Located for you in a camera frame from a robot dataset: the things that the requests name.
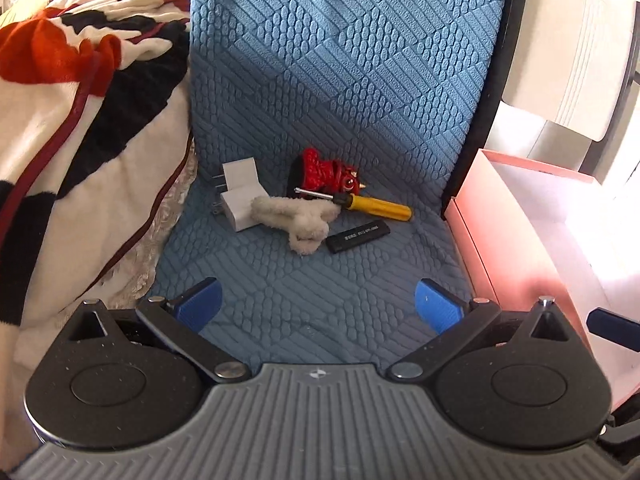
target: silver screw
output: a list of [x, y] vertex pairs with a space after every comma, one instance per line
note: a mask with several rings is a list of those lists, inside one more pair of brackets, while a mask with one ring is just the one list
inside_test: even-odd
[[213, 371], [222, 379], [239, 379], [247, 373], [246, 365], [238, 361], [220, 363]]
[[542, 306], [549, 306], [552, 303], [556, 302], [556, 298], [554, 298], [553, 296], [540, 296], [538, 298], [538, 303], [541, 304]]
[[422, 367], [419, 364], [405, 361], [396, 363], [391, 367], [391, 374], [398, 379], [415, 379], [422, 375]]

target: open cardboard box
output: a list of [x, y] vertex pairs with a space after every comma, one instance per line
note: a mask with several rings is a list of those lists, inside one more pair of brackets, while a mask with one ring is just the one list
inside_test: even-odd
[[640, 319], [638, 213], [590, 176], [487, 150], [446, 210], [476, 296], [520, 311], [554, 296], [609, 380], [614, 408], [640, 386], [640, 354], [589, 334], [586, 319], [599, 306]]

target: blanket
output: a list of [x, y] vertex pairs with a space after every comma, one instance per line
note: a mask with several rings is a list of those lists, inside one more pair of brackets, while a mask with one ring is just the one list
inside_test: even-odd
[[53, 0], [0, 29], [2, 468], [33, 445], [20, 401], [50, 339], [194, 173], [189, 5]]

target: blue textured fabric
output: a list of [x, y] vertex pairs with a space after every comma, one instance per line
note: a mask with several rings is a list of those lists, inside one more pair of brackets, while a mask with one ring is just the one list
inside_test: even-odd
[[[203, 334], [255, 368], [276, 362], [385, 367], [434, 334], [415, 312], [432, 278], [468, 290], [440, 195], [475, 111], [503, 0], [192, 0], [193, 133], [204, 175], [255, 157], [283, 194], [289, 165], [314, 146], [360, 168], [367, 192], [405, 203], [411, 222], [330, 255], [301, 258], [258, 226], [235, 234], [204, 177], [158, 266], [154, 293], [205, 276], [224, 304]], [[370, 218], [343, 212], [332, 232]]]

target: red toy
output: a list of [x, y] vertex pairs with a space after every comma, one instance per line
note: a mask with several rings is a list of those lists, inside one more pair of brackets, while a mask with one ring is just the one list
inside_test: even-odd
[[364, 184], [358, 180], [358, 170], [341, 160], [321, 160], [315, 148], [302, 152], [303, 179], [300, 187], [327, 194], [353, 193], [357, 195]]

